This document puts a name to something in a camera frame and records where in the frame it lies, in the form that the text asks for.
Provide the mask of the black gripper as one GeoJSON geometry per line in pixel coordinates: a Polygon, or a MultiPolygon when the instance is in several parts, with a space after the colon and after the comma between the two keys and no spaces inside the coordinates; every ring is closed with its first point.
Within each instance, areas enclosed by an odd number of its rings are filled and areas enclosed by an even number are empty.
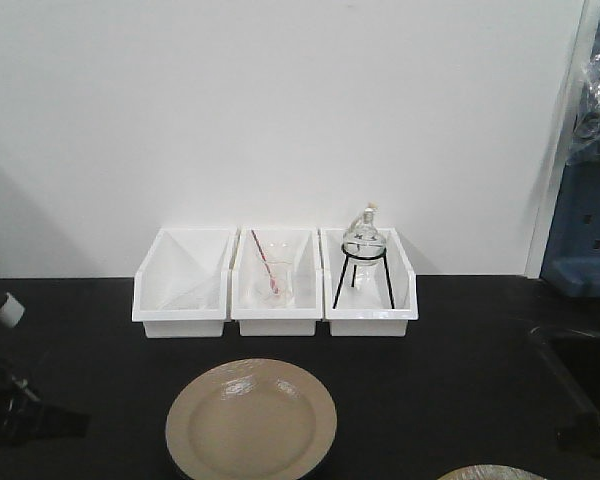
{"type": "Polygon", "coordinates": [[[36,440],[83,438],[89,425],[88,414],[44,402],[30,380],[0,358],[0,449],[36,440]]]}

